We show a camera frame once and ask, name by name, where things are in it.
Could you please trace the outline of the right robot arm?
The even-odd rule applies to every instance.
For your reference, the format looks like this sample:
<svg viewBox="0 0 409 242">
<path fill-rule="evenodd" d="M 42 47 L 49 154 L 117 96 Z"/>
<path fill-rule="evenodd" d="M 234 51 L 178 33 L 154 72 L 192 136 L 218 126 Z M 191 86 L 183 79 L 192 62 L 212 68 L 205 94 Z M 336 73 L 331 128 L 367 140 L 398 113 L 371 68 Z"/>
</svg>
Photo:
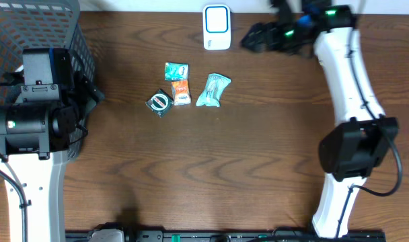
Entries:
<svg viewBox="0 0 409 242">
<path fill-rule="evenodd" d="M 253 25 L 241 40 L 252 52 L 266 50 L 299 54 L 311 46 L 320 63 L 332 98 L 335 127 L 319 143 L 325 173 L 320 203 L 305 241 L 358 241 L 348 220 L 357 194 L 388 152 L 396 161 L 396 184 L 403 178 L 395 145 L 399 126 L 377 101 L 364 65 L 358 22 L 360 15 L 348 5 L 331 1 L 304 1 L 303 15 L 295 18 L 286 0 L 272 0 L 275 22 Z"/>
</svg>

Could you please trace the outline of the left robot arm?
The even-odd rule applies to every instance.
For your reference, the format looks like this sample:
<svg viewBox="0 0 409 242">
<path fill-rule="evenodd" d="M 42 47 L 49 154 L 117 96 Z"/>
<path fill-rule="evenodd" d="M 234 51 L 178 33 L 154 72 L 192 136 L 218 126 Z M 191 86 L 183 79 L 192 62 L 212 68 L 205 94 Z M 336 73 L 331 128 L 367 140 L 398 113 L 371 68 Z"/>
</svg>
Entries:
<svg viewBox="0 0 409 242">
<path fill-rule="evenodd" d="M 23 68 L 3 74 L 20 96 L 0 106 L 0 177 L 6 183 L 11 241 L 65 241 L 63 186 L 69 149 L 104 95 L 75 50 L 29 48 Z"/>
</svg>

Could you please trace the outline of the teal tissue packet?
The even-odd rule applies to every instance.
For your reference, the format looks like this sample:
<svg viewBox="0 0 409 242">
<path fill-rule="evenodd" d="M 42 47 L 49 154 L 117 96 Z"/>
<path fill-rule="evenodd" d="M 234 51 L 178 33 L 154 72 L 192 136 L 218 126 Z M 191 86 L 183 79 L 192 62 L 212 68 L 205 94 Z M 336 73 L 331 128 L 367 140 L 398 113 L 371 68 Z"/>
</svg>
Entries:
<svg viewBox="0 0 409 242">
<path fill-rule="evenodd" d="M 166 81 L 186 80 L 189 75 L 189 66 L 184 63 L 166 63 L 164 73 Z"/>
</svg>

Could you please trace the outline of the light green pouch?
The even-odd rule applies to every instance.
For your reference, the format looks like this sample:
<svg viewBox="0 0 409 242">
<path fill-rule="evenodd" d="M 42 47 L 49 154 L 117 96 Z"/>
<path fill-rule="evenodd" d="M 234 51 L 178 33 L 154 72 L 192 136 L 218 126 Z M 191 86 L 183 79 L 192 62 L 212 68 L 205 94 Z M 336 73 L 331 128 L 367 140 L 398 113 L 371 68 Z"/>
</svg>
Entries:
<svg viewBox="0 0 409 242">
<path fill-rule="evenodd" d="M 199 95 L 196 106 L 220 107 L 220 99 L 231 79 L 218 73 L 211 73 L 203 92 Z"/>
</svg>

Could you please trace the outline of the orange tissue packet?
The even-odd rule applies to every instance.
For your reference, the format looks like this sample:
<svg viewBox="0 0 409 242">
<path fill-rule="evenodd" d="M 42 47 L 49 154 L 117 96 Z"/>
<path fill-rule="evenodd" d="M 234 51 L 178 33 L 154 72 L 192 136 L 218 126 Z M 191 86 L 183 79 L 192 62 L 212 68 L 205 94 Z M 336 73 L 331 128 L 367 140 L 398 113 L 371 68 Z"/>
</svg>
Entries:
<svg viewBox="0 0 409 242">
<path fill-rule="evenodd" d="M 183 106 L 191 103 L 188 80 L 172 81 L 172 94 L 175 106 Z"/>
</svg>

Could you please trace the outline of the dark green balm box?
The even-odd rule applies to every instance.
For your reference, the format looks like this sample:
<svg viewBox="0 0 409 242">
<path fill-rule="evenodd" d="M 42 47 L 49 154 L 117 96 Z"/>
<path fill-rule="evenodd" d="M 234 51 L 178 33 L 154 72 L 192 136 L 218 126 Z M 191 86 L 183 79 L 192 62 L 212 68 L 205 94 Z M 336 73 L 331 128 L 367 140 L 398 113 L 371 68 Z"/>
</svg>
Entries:
<svg viewBox="0 0 409 242">
<path fill-rule="evenodd" d="M 145 104 L 152 112 L 163 118 L 173 107 L 174 101 L 164 90 L 158 89 Z"/>
</svg>

